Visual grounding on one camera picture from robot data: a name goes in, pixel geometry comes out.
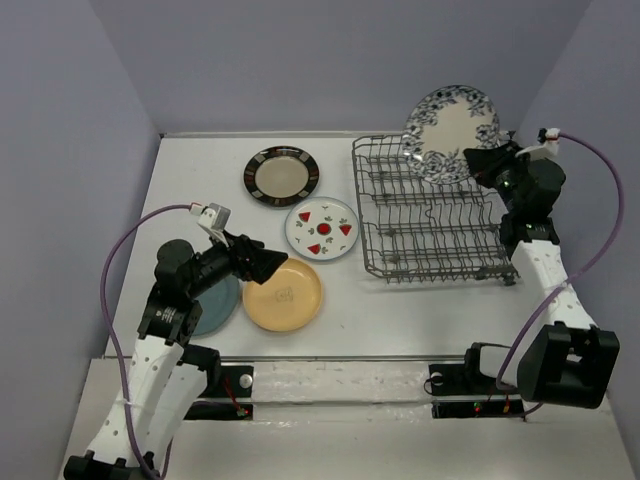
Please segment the yellow plate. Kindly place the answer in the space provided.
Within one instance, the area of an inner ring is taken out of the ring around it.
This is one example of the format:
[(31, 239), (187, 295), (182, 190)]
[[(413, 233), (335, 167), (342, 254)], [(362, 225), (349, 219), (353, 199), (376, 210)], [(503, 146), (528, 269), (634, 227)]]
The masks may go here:
[(291, 332), (306, 326), (323, 303), (323, 286), (307, 263), (289, 258), (264, 284), (246, 283), (243, 307), (251, 321), (271, 332)]

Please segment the blue-grey plate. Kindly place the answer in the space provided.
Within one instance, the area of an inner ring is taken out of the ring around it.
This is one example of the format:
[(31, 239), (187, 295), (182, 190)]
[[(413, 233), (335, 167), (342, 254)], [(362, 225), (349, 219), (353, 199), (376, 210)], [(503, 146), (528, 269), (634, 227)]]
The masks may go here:
[(240, 299), (240, 282), (234, 276), (202, 293), (198, 302), (202, 315), (193, 332), (195, 337), (211, 335), (218, 331), (231, 317)]

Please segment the blue floral plate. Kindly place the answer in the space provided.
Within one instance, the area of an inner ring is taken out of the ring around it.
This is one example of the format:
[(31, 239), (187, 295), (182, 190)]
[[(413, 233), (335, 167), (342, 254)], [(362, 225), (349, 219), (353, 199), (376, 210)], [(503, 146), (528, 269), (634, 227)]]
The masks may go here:
[(475, 87), (449, 85), (414, 107), (401, 150), (414, 175), (431, 184), (452, 185), (470, 176), (466, 149), (493, 149), (499, 142), (499, 116), (489, 96)]

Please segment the watermelon pattern plate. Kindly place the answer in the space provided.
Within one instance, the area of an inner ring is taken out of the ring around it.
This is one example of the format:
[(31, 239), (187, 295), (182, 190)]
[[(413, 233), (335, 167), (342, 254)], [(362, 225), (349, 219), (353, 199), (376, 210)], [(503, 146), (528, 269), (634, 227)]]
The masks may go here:
[(341, 200), (311, 198), (289, 212), (284, 232), (287, 242), (299, 256), (312, 261), (333, 261), (355, 246), (359, 219)]

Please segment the black rimmed plate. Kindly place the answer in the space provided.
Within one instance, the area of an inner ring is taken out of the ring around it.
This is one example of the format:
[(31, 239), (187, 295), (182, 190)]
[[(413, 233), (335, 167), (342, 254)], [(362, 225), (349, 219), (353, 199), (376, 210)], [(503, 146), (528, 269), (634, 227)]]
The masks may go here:
[(258, 202), (285, 208), (316, 189), (320, 169), (315, 158), (293, 146), (273, 146), (254, 154), (243, 171), (246, 191)]

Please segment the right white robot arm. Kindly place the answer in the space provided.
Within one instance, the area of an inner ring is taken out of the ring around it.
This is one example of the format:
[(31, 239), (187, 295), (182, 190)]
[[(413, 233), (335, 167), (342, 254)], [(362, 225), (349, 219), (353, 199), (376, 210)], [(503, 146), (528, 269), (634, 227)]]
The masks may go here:
[(509, 346), (475, 343), (460, 368), (462, 384), (482, 392), (493, 383), (527, 402), (585, 409), (600, 406), (620, 343), (600, 329), (578, 299), (568, 274), (551, 212), (566, 181), (553, 161), (563, 133), (542, 129), (535, 146), (515, 142), (467, 149), (474, 180), (495, 190), (506, 207), (500, 242), (519, 274), (534, 311)]

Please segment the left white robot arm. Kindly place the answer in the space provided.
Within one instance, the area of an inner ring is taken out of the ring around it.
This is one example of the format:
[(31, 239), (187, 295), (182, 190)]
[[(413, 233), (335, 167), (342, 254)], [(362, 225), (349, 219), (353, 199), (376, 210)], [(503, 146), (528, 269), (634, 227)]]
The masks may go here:
[(121, 364), (121, 390), (81, 456), (67, 460), (66, 479), (156, 479), (191, 405), (221, 383), (217, 350), (194, 345), (199, 296), (234, 276), (263, 284), (288, 256), (245, 235), (229, 235), (202, 253), (185, 240), (157, 252), (134, 352)]

